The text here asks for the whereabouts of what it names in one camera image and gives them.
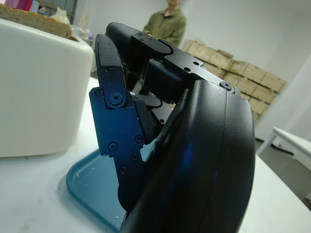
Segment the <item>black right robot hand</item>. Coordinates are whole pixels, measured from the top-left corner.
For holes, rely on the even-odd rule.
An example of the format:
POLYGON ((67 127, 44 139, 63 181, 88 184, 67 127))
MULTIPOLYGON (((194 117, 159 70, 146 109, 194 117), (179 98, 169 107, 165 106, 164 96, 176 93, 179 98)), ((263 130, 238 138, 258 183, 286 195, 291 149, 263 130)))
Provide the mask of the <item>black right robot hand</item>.
POLYGON ((122 233, 236 233, 255 170, 249 102, 170 43, 121 23, 96 36, 89 96, 114 159, 122 233))

